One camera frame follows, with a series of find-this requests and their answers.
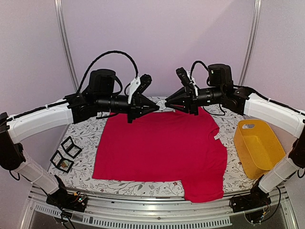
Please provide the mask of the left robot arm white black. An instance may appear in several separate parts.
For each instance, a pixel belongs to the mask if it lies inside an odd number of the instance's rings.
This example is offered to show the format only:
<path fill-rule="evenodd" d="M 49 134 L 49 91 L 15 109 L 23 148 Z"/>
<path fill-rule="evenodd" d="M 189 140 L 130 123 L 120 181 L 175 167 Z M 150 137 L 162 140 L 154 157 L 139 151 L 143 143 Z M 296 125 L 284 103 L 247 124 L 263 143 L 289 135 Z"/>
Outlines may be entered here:
<path fill-rule="evenodd" d="M 127 114 L 127 121 L 157 111 L 159 106 L 143 92 L 151 84 L 148 74 L 134 78 L 129 94 L 114 91 L 120 83 L 115 71 L 99 69 L 92 71 L 89 84 L 81 93 L 64 97 L 57 102 L 36 108 L 33 111 L 8 116 L 0 115 L 0 165 L 8 171 L 25 176 L 31 183 L 41 187 L 60 207 L 67 207 L 71 197 L 59 178 L 50 175 L 29 157 L 21 144 L 22 140 L 62 125 L 77 124 L 97 116 L 101 112 Z"/>

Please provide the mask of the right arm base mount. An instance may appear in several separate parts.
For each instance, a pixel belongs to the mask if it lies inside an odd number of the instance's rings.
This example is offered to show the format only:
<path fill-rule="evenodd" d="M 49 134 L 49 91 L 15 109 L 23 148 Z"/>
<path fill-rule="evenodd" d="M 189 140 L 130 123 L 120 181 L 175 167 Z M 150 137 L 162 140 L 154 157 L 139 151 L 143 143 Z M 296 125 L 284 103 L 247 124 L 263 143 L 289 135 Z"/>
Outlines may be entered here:
<path fill-rule="evenodd" d="M 246 195 L 237 194 L 229 200 L 229 207 L 232 208 L 234 213 L 268 206 L 270 204 L 271 199 L 269 195 L 261 191 L 250 192 Z"/>

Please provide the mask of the red polo shirt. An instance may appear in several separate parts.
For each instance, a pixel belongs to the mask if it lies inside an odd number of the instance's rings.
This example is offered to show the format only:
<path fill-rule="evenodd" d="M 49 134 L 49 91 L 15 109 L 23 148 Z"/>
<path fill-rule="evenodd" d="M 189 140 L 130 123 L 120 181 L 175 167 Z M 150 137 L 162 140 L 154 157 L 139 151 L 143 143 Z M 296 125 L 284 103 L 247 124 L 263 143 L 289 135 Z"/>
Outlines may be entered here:
<path fill-rule="evenodd" d="M 180 181 L 184 198 L 204 203 L 224 196 L 227 149 L 219 126 L 203 109 L 198 115 L 155 112 L 127 122 L 107 120 L 92 177 L 135 182 Z"/>

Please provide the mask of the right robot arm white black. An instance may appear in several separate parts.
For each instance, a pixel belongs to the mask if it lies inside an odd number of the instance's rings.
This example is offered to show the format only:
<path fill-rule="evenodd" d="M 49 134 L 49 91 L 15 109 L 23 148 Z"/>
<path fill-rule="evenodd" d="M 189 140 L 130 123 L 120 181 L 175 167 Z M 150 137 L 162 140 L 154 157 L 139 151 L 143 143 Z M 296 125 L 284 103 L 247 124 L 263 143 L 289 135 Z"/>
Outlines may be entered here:
<path fill-rule="evenodd" d="M 264 202 L 264 193 L 269 193 L 294 172 L 305 167 L 305 113 L 268 99 L 253 88 L 234 85 L 229 65 L 211 64 L 206 69 L 209 86 L 203 89 L 196 86 L 191 73 L 183 67 L 176 69 L 183 87 L 165 99 L 165 106 L 197 115 L 201 106 L 220 104 L 239 115 L 275 125 L 296 138 L 291 152 L 252 187 L 253 193 L 247 196 L 246 203 L 250 208 L 256 208 Z"/>

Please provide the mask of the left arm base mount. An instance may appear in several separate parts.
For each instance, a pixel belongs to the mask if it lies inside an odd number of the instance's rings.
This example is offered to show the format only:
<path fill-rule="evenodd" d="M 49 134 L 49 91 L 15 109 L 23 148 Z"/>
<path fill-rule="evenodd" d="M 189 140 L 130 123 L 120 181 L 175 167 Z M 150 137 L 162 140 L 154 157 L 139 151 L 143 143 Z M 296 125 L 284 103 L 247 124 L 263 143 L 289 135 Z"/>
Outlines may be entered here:
<path fill-rule="evenodd" d="M 85 212 L 88 196 L 86 194 L 70 194 L 65 190 L 57 190 L 55 193 L 48 195 L 46 203 L 56 206 L 60 209 L 68 209 L 77 212 Z"/>

